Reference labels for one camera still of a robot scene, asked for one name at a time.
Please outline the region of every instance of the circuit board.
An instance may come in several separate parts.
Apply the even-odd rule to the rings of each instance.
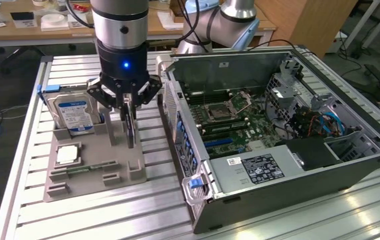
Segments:
[[[212,159],[271,148],[282,140],[264,114],[262,101],[244,91],[228,94],[228,100],[190,105]]]

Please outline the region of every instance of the aluminum extrusion table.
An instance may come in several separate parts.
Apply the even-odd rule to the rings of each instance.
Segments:
[[[151,73],[155,71],[156,56],[168,53],[150,53]],[[380,122],[380,110],[315,56],[307,58]],[[47,83],[82,83],[96,77],[99,72],[96,55],[59,56],[40,64],[1,202],[0,239],[380,238],[380,169],[342,192],[195,235],[156,101],[146,105],[136,114],[148,182],[65,200],[43,202],[55,123],[48,108],[37,97],[36,86]],[[327,90],[310,72],[304,72],[304,81],[318,93]]]

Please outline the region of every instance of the floor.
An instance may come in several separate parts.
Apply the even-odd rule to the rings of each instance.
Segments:
[[[343,26],[343,31],[350,33],[360,19],[360,15],[350,18]],[[362,39],[367,30],[375,24],[370,21],[364,26],[356,39]],[[358,42],[352,44],[351,49],[358,45]],[[0,54],[0,61],[4,57],[13,52],[16,47],[7,47],[7,54]],[[95,54],[96,49],[94,44],[78,44],[78,49],[70,51],[67,45],[49,45],[41,46],[40,49],[47,55],[67,56],[67,55],[86,55]],[[375,39],[370,46],[371,56],[363,55],[358,62],[360,64],[374,64],[380,69],[380,35]],[[339,73],[344,73],[348,70],[356,68],[356,64],[343,60],[335,54],[328,54],[324,57],[324,62]],[[35,84],[35,78],[39,69],[40,57],[32,53],[25,53],[13,63],[12,73],[9,75],[0,74],[0,109],[9,108],[12,106],[25,105],[29,102],[32,88]],[[370,77],[364,76],[364,70],[354,71],[347,74],[346,77],[360,83],[370,83]],[[17,116],[25,113],[25,109],[20,108],[12,110],[5,114],[5,117]],[[1,123],[3,134],[0,136],[0,203],[3,199],[3,192],[5,190],[8,176],[11,171],[11,165],[13,162],[15,151],[20,139],[20,133],[23,128],[24,118],[8,119]]]

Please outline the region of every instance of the motherboard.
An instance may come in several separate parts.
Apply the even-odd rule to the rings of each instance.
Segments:
[[[188,94],[187,102],[211,159],[271,148],[282,141],[262,98],[251,91]]]

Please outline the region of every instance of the hard drive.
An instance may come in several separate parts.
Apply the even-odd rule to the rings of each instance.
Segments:
[[[95,132],[94,125],[103,122],[96,99],[87,86],[48,85],[41,98],[52,114],[57,129],[68,129],[72,136]]]

